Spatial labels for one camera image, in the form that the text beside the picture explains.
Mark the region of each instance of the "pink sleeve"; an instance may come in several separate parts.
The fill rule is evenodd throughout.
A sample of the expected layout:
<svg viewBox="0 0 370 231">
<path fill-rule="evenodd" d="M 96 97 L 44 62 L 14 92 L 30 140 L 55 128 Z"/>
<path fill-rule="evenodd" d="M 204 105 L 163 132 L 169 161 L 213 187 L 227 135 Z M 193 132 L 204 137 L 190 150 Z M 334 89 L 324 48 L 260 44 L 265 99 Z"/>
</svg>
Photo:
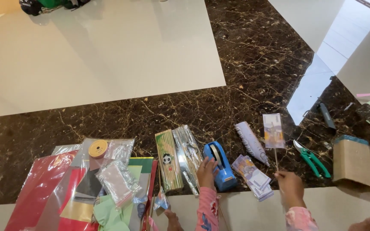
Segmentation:
<svg viewBox="0 0 370 231">
<path fill-rule="evenodd" d="M 199 190 L 198 222 L 195 231 L 218 231 L 218 199 L 216 192 L 207 187 Z"/>
<path fill-rule="evenodd" d="M 291 207 L 285 214 L 287 231 L 318 231 L 311 212 L 304 207 Z"/>
</svg>

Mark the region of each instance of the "person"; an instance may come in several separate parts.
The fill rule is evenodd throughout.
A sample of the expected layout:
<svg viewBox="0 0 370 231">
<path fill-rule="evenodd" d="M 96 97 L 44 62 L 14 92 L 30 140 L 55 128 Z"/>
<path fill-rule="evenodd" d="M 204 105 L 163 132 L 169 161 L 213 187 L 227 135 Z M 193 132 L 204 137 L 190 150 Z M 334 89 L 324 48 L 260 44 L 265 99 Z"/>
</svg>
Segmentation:
<svg viewBox="0 0 370 231">
<path fill-rule="evenodd" d="M 197 210 L 197 226 L 195 231 L 218 231 L 218 204 L 214 185 L 215 176 L 218 169 L 214 171 L 218 162 L 213 158 L 206 157 L 197 171 L 198 182 L 200 186 L 199 208 Z M 275 178 L 278 181 L 279 188 L 283 193 L 283 201 L 289 208 L 285 214 L 287 231 L 318 231 L 315 219 L 311 212 L 306 208 L 303 201 L 304 188 L 302 180 L 293 172 L 277 171 Z M 171 210 L 165 210 L 164 214 L 168 218 L 167 231 L 183 231 L 179 218 Z M 370 218 L 363 222 L 352 224 L 348 231 L 370 231 Z"/>
</svg>

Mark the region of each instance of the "hand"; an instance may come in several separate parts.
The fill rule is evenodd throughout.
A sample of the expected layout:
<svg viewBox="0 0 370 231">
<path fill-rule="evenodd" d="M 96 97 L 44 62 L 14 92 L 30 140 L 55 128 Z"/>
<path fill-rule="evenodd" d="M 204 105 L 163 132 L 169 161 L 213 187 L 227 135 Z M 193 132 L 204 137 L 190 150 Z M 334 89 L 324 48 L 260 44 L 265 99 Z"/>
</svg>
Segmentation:
<svg viewBox="0 0 370 231">
<path fill-rule="evenodd" d="M 292 172 L 277 171 L 275 177 L 278 180 L 281 195 L 286 205 L 291 207 L 305 207 L 303 201 L 303 184 L 299 176 Z"/>
<path fill-rule="evenodd" d="M 179 218 L 176 216 L 176 213 L 172 213 L 171 210 L 167 209 L 164 211 L 164 214 L 168 218 L 167 231 L 184 231 L 179 223 Z"/>
<path fill-rule="evenodd" d="M 348 231 L 370 231 L 370 218 L 366 218 L 363 222 L 352 224 Z"/>
<path fill-rule="evenodd" d="M 208 160 L 209 158 L 205 157 L 199 166 L 197 171 L 198 182 L 200 187 L 207 187 L 216 192 L 213 180 L 215 179 L 216 175 L 218 175 L 219 169 L 217 169 L 215 172 L 213 172 L 213 170 L 218 165 L 218 161 L 215 161 L 214 158 L 209 161 Z"/>
</svg>

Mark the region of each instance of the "tape roll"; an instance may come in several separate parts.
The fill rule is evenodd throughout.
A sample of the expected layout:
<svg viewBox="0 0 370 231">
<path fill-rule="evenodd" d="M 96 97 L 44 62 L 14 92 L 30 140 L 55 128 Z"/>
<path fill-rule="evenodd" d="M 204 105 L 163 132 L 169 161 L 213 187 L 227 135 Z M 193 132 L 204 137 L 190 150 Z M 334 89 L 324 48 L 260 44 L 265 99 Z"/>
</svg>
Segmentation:
<svg viewBox="0 0 370 231">
<path fill-rule="evenodd" d="M 218 166 L 223 167 L 222 166 L 222 161 L 221 161 L 221 156 L 219 155 L 218 150 L 216 150 L 215 145 L 211 144 L 211 145 L 209 145 L 209 147 L 212 149 L 213 155 L 214 155 L 215 159 L 218 161 Z"/>
<path fill-rule="evenodd" d="M 108 149 L 108 142 L 105 140 L 96 140 L 89 146 L 88 154 L 94 159 L 101 159 L 105 156 Z"/>
</svg>

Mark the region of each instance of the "panda illustration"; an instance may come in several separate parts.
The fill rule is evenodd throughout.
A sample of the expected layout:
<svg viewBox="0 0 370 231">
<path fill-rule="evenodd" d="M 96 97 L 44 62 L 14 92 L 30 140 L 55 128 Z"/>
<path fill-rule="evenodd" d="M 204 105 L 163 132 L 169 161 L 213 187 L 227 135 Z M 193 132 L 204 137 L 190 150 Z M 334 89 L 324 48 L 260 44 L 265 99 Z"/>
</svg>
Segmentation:
<svg viewBox="0 0 370 231">
<path fill-rule="evenodd" d="M 164 164 L 170 164 L 170 163 L 171 163 L 171 160 L 172 160 L 171 155 L 170 155 L 170 154 L 165 153 L 165 154 L 163 155 L 162 163 L 164 163 Z"/>
</svg>

